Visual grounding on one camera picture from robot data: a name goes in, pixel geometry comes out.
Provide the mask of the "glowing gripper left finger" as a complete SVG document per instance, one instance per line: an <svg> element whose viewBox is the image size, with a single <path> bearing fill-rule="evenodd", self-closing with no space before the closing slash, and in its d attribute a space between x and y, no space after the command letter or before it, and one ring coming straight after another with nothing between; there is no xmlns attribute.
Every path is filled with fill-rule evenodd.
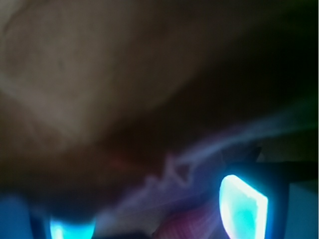
<svg viewBox="0 0 319 239"><path fill-rule="evenodd" d="M31 214L30 226L35 239L92 239L96 219L76 222L48 215Z"/></svg>

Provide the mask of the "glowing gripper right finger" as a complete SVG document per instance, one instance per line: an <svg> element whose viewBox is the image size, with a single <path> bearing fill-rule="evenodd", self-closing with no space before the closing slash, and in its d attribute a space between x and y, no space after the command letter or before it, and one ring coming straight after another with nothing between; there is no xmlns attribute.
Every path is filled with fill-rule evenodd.
<svg viewBox="0 0 319 239"><path fill-rule="evenodd" d="M316 162L236 163L219 189L223 227L231 239L317 239Z"/></svg>

